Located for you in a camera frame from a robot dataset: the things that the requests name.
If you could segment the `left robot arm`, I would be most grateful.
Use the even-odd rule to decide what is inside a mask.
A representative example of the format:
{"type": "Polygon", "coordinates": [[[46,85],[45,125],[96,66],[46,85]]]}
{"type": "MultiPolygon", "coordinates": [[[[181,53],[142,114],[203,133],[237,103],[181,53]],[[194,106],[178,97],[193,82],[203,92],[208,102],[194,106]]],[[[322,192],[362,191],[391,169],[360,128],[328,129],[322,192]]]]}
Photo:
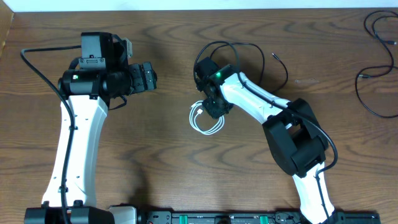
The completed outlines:
{"type": "Polygon", "coordinates": [[[84,32],[74,58],[52,90],[60,98],[62,123],[55,164],[38,208],[28,208],[26,223],[138,223],[132,205],[108,210],[96,206],[98,145],[110,101],[154,90],[150,62],[129,64],[132,44],[108,32],[84,32]]]}

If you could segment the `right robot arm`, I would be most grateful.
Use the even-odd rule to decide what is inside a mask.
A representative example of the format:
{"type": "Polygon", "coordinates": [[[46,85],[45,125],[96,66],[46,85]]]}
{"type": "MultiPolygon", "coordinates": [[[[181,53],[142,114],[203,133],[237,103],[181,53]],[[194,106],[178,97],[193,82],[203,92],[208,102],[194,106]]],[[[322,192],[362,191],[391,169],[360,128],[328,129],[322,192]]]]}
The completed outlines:
{"type": "Polygon", "coordinates": [[[219,127],[224,115],[237,106],[257,120],[277,165],[292,176],[300,198],[301,214],[310,223],[334,223],[324,178],[325,151],[331,139],[321,129],[310,105],[303,99],[279,98],[250,81],[235,66],[220,68],[206,57],[193,67],[201,102],[219,127]]]}

